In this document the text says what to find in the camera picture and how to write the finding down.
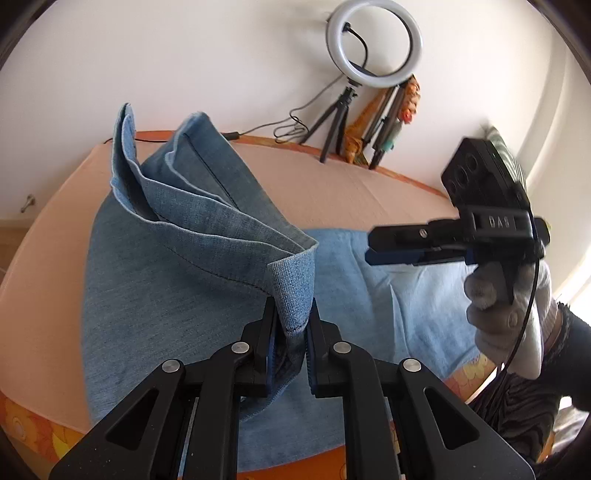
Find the tripod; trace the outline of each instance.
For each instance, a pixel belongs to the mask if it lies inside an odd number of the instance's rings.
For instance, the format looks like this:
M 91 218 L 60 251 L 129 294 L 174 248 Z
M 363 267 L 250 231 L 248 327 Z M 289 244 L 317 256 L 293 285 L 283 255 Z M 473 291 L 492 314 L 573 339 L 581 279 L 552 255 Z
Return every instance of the tripod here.
M 322 147 L 322 152 L 320 153 L 320 162 L 326 162 L 326 156 L 329 153 L 330 145 L 335 138 L 336 135 L 336 152 L 340 154 L 340 149 L 343 144 L 343 136 L 345 134 L 345 126 L 347 124 L 347 115 L 349 113 L 349 104 L 351 100 L 357 96 L 353 87 L 358 87 L 359 84 L 349 80 L 350 86 L 347 86 L 343 93 L 340 94 L 339 98 L 335 103 L 333 103 L 326 112 L 322 114 L 322 116 L 318 119 L 318 121 L 310 128 L 308 133 L 300 140 L 300 145 L 307 142 L 308 139 L 318 130 L 318 127 L 324 123 L 324 121 L 330 116 L 330 114 L 336 110 L 335 118 L 330 126 L 328 137 L 326 138 L 326 142 L 324 142 L 324 147 Z

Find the white ring light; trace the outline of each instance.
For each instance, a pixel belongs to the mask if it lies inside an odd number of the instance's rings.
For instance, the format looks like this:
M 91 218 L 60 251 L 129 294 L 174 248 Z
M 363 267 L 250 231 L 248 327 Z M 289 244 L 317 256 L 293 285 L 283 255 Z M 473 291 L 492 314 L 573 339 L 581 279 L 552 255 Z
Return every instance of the white ring light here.
M 359 71 L 347 59 L 343 49 L 343 27 L 348 18 L 363 7 L 380 7 L 396 15 L 407 30 L 410 51 L 404 64 L 389 75 L 368 75 Z M 340 4 L 330 16 L 326 27 L 326 45 L 330 58 L 350 80 L 374 88 L 389 88 L 408 80 L 418 65 L 423 52 L 423 38 L 414 18 L 392 0 L 348 0 Z

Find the gloved hand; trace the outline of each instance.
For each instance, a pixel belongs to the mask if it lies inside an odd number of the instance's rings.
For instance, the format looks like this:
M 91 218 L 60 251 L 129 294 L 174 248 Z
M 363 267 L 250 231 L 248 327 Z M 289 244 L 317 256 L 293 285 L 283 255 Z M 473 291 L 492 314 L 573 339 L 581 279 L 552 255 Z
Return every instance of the gloved hand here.
M 477 328 L 476 346 L 497 365 L 507 361 L 515 346 L 530 301 L 533 281 L 534 265 L 520 267 L 513 290 L 513 304 L 509 304 L 507 299 L 498 298 L 497 288 L 505 288 L 500 263 L 478 267 L 464 282 L 464 292 L 472 301 L 466 316 L 468 322 Z M 552 298 L 550 269 L 546 262 L 540 261 L 535 301 L 525 335 L 509 366 L 509 373 L 531 380 L 538 378 L 544 342 L 552 332 L 557 311 L 556 301 Z

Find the folded fabric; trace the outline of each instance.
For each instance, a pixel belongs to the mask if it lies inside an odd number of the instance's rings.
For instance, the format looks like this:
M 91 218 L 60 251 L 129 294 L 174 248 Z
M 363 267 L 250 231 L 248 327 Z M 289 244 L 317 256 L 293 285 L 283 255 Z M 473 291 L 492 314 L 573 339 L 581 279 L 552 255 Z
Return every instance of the folded fabric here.
M 322 319 L 376 358 L 413 356 L 445 378 L 478 354 L 465 265 L 370 267 L 366 232 L 298 230 L 204 114 L 142 166 L 134 136 L 126 105 L 113 136 L 113 193 L 87 261 L 82 351 L 93 423 L 163 360 L 188 364 L 236 341 L 269 294 L 286 341 L 275 351 L 273 395 L 241 405 L 241 471 L 344 442 L 341 401 L 315 399 L 300 371 L 313 294 Z

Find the wooden floor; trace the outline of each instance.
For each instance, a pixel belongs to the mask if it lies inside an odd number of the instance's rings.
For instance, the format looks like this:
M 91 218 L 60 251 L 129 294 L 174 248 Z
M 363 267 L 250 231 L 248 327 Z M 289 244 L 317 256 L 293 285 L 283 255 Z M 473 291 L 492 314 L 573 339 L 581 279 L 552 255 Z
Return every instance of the wooden floor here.
M 28 228 L 0 227 L 0 283 Z

